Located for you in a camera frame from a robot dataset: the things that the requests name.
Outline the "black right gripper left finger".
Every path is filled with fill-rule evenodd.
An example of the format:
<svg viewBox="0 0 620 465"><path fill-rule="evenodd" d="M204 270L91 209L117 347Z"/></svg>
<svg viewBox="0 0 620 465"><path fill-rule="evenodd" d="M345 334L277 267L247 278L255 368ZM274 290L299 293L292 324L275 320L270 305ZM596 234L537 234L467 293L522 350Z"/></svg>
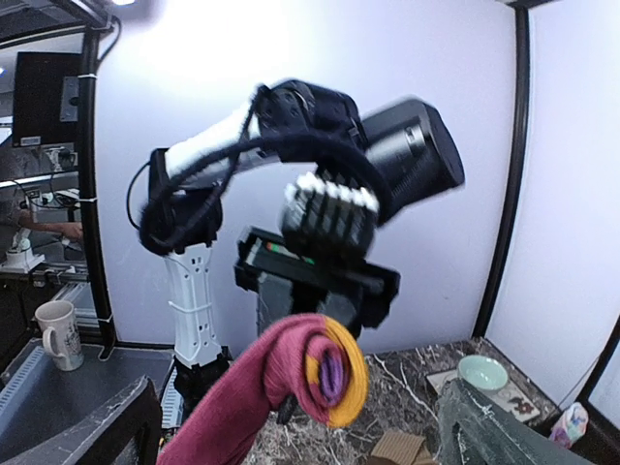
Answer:
<svg viewBox="0 0 620 465"><path fill-rule="evenodd" d="M82 421L8 459L8 464L154 464L162 409L151 379L142 376Z"/></svg>

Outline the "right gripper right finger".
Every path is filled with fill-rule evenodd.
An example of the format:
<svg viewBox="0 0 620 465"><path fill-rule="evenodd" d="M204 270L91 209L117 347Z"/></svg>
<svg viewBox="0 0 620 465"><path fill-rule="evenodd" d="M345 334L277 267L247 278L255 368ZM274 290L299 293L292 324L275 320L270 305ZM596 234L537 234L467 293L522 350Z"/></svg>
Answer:
<svg viewBox="0 0 620 465"><path fill-rule="evenodd" d="M519 422L461 379L438 400L442 464L580 464L582 458Z"/></svg>

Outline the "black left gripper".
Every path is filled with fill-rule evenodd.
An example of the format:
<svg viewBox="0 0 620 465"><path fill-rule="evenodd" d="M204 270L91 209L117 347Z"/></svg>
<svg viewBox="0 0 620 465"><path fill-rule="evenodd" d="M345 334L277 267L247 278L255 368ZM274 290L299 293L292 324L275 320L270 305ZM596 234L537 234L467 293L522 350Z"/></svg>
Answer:
<svg viewBox="0 0 620 465"><path fill-rule="evenodd" d="M461 158L439 111L417 98L362 122L366 157L389 197L335 166L288 185L279 232L246 229L235 283L256 296L257 332L293 314L321 313L353 336L376 328L397 297L400 275L366 260L375 232L402 209L461 186Z"/></svg>

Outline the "brown sock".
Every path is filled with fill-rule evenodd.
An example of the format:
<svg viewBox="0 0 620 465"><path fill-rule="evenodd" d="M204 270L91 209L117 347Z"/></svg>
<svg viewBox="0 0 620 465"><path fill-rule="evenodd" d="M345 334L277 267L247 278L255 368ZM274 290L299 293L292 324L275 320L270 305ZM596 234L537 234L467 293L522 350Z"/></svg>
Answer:
<svg viewBox="0 0 620 465"><path fill-rule="evenodd" d="M371 450L366 465L434 465L423 436L398 430L384 433Z"/></svg>

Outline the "magenta striped sock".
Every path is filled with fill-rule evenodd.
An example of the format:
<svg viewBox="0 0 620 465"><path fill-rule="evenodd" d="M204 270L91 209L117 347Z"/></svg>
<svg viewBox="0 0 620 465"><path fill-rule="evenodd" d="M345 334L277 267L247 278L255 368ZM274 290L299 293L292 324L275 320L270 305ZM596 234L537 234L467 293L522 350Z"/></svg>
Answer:
<svg viewBox="0 0 620 465"><path fill-rule="evenodd" d="M211 387L157 461L240 464L288 396L316 422L346 427L360 415L368 385L363 353L343 325L317 313L286 317Z"/></svg>

